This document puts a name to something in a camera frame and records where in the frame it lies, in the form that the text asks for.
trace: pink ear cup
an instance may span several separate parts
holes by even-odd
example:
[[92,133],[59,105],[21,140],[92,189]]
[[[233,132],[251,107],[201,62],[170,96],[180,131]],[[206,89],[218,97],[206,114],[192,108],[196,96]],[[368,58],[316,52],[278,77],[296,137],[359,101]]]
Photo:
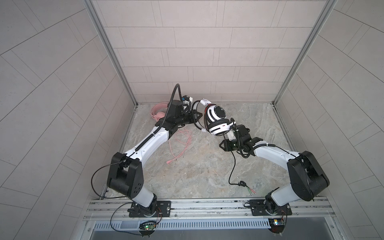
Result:
[[160,119],[163,118],[166,114],[163,112],[159,112],[160,109],[167,108],[168,107],[168,102],[162,102],[158,103],[155,106],[152,107],[150,114],[153,119],[156,120],[156,122]]

